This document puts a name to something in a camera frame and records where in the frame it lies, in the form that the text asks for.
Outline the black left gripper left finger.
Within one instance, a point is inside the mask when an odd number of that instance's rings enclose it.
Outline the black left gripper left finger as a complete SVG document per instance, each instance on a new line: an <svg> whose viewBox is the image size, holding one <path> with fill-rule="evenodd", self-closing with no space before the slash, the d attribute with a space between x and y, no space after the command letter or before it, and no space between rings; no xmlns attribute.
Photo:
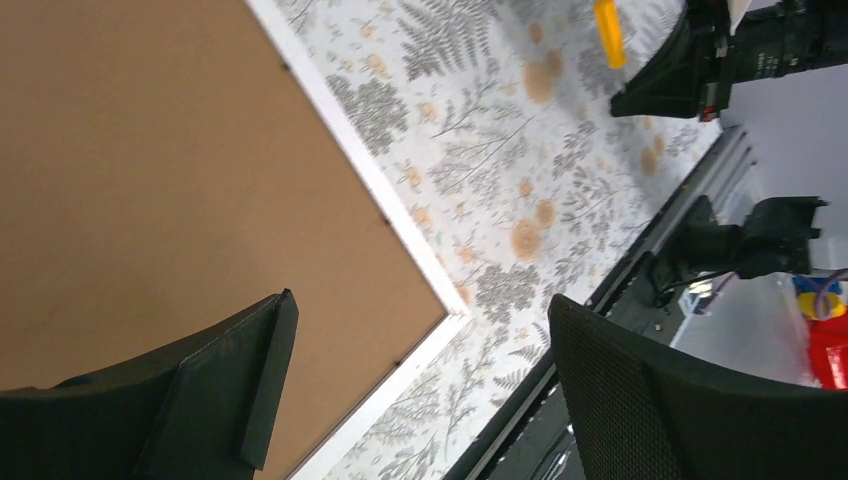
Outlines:
<svg viewBox="0 0 848 480"><path fill-rule="evenodd" d="M299 310L290 291L51 388L1 394L5 479L250 479L266 464Z"/></svg>

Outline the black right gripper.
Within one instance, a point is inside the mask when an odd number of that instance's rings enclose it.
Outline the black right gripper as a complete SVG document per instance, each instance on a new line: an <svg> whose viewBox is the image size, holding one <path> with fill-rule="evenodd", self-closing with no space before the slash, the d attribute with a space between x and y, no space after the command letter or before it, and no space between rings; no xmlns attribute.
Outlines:
<svg viewBox="0 0 848 480"><path fill-rule="evenodd" d="M687 1L655 55L610 99L610 114L716 119L732 87L847 63L845 1L778 1L731 29L728 1Z"/></svg>

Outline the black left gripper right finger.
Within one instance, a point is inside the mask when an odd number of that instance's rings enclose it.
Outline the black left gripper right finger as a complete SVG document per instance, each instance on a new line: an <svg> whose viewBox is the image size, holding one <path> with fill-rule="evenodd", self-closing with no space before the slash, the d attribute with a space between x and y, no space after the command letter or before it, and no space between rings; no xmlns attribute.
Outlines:
<svg viewBox="0 0 848 480"><path fill-rule="evenodd" d="M847 396L715 365L555 295L554 362L590 479L843 479Z"/></svg>

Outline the yellow handled screwdriver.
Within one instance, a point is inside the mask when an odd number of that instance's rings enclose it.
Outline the yellow handled screwdriver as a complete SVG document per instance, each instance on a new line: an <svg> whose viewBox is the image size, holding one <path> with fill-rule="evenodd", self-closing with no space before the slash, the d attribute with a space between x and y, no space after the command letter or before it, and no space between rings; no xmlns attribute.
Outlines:
<svg viewBox="0 0 848 480"><path fill-rule="evenodd" d="M627 63L624 36L613 0L596 0L593 13L601 46L610 69L621 70Z"/></svg>

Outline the white picture frame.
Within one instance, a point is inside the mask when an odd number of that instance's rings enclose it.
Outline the white picture frame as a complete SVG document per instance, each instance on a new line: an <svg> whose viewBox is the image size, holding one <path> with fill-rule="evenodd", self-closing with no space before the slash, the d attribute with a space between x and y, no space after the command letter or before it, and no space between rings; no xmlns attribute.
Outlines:
<svg viewBox="0 0 848 480"><path fill-rule="evenodd" d="M1 5L1 385L50 387L290 289L264 479L445 317L242 1Z"/></svg>

